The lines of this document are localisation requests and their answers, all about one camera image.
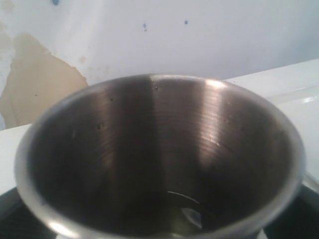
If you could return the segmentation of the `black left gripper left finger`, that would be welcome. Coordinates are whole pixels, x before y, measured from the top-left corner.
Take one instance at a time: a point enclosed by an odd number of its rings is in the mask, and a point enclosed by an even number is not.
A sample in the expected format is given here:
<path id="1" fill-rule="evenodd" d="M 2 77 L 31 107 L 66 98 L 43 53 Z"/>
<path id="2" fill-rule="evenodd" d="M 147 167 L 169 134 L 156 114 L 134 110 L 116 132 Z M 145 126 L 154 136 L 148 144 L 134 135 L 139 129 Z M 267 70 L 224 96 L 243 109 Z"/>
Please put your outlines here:
<path id="1" fill-rule="evenodd" d="M 55 233 L 22 202 L 17 189 L 0 196 L 0 239 L 53 239 Z"/>

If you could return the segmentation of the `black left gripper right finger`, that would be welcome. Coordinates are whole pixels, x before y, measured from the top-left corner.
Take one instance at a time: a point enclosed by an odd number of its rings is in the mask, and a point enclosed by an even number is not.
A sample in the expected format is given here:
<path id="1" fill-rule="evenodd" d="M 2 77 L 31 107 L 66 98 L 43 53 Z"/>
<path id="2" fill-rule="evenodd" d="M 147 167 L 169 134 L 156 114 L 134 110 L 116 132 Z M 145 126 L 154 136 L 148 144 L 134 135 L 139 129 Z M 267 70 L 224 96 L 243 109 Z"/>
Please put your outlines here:
<path id="1" fill-rule="evenodd" d="M 318 239 L 319 194 L 303 186 L 295 200 L 264 228 L 268 239 Z"/>

